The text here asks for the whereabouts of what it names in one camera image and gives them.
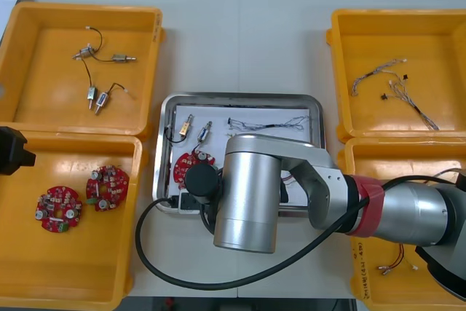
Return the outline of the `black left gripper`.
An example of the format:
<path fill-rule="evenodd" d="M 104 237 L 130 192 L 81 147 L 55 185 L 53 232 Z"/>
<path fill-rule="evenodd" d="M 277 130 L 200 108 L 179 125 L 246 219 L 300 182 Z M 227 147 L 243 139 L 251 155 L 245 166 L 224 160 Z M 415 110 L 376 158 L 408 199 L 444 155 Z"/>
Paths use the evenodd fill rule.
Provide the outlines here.
<path fill-rule="evenodd" d="M 36 155 L 24 149 L 26 138 L 18 130 L 1 127 L 1 174 L 10 176 L 20 167 L 33 167 Z"/>

